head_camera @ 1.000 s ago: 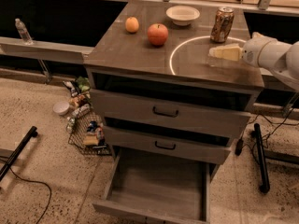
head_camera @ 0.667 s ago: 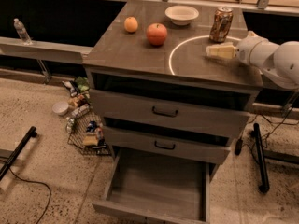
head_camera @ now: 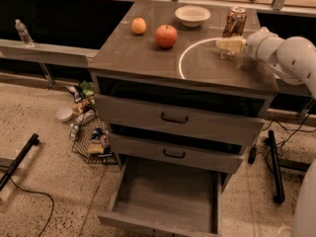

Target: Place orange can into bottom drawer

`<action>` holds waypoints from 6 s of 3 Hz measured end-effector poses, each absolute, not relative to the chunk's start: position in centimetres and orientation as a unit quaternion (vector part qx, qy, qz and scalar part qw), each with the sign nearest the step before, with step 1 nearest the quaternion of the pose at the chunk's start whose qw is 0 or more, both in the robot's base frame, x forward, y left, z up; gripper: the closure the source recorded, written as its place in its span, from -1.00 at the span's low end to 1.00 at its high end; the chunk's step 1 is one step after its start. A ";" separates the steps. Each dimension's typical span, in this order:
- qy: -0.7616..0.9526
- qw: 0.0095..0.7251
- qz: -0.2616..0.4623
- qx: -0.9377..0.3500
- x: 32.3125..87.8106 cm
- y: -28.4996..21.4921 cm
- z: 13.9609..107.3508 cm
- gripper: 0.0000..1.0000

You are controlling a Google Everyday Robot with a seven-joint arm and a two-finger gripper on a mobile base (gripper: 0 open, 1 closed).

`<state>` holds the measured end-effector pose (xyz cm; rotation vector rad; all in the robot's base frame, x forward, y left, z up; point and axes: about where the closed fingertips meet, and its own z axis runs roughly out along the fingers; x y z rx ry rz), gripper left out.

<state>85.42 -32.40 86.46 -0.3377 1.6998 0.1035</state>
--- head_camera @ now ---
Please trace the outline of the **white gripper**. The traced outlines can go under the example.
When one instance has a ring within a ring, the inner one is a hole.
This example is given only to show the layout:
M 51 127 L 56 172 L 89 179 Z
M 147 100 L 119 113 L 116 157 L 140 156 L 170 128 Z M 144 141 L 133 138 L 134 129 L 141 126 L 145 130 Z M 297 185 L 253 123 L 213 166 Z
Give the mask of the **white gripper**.
M 249 35 L 246 39 L 242 37 L 220 38 L 215 45 L 223 50 L 240 53 L 245 52 L 254 60 L 265 63 L 277 63 L 277 49 L 283 42 L 277 34 L 261 27 L 258 31 Z

